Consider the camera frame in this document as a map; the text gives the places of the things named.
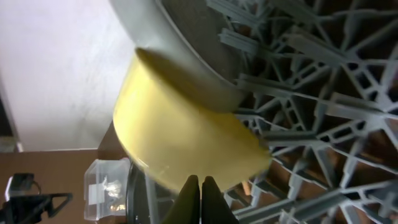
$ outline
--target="yellow bowl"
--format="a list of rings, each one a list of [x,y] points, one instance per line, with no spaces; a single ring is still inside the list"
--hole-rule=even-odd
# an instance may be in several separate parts
[[[268,168],[270,156],[258,139],[232,113],[203,106],[203,97],[189,91],[194,83],[169,78],[176,73],[187,76],[168,60],[136,50],[113,114],[134,162],[176,192],[193,174],[200,183],[214,177],[224,191]]]

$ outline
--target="clear plastic container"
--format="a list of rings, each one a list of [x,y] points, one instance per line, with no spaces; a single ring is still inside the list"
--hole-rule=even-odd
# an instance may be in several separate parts
[[[126,187],[130,160],[96,159],[85,173],[85,220],[126,215]]]

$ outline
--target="plastic grid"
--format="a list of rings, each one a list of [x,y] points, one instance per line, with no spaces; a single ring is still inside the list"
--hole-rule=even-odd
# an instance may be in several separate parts
[[[238,109],[236,116],[266,141],[274,162],[290,175],[287,193],[266,180],[267,171],[250,180],[250,203],[234,188],[227,191],[224,196],[230,207],[234,202],[243,207],[234,211],[239,222],[331,223],[341,209],[348,223],[361,223],[358,208],[376,223],[392,223],[389,215],[398,212],[398,169],[362,152],[369,134],[380,130],[395,149],[398,146],[394,128],[398,92],[393,85],[398,74],[398,11],[393,4],[365,0],[206,2],[230,23],[220,41],[241,50],[245,62],[236,84],[252,94],[249,106]],[[350,88],[342,89],[343,81]],[[333,118],[342,119],[325,128]],[[341,178],[330,150],[346,158]],[[300,153],[300,158],[286,161],[284,155],[291,152]],[[325,181],[306,172],[314,161]],[[386,171],[390,178],[350,186],[359,163]],[[298,194],[304,182],[325,192],[301,200]],[[279,201],[259,207],[262,194]],[[378,210],[368,206],[374,203],[381,204]]]

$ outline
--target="black object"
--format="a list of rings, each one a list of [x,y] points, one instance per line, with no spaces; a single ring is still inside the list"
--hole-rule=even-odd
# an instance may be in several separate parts
[[[33,180],[33,174],[14,174],[10,184],[10,190],[25,191],[30,190],[32,184],[37,184]],[[65,197],[65,200],[54,207],[53,199]],[[0,223],[5,224],[33,224],[42,221],[42,213],[47,212],[49,218],[54,217],[69,201],[72,200],[71,193],[62,194],[38,194],[12,196],[8,202],[3,204],[0,210]]]
[[[214,178],[206,177],[201,188],[201,216],[198,177],[191,175],[163,224],[198,224],[200,217],[202,224],[239,223],[225,202]]]
[[[135,206],[134,202],[139,202],[139,206]],[[150,224],[145,175],[134,163],[131,163],[127,180],[126,205],[128,224]]]

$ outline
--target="white wall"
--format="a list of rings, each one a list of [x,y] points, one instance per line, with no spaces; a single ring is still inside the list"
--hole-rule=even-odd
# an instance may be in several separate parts
[[[133,48],[108,0],[0,0],[0,88],[24,150],[98,147]]]

